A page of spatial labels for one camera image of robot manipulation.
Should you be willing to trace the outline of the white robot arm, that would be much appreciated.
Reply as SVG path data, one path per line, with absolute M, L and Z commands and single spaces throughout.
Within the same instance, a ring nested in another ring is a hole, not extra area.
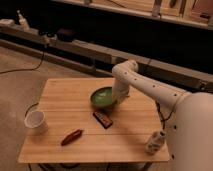
M 213 171 L 213 94 L 191 93 L 138 74 L 128 60 L 112 69 L 113 98 L 122 101 L 134 87 L 172 112 L 169 151 L 172 171 Z

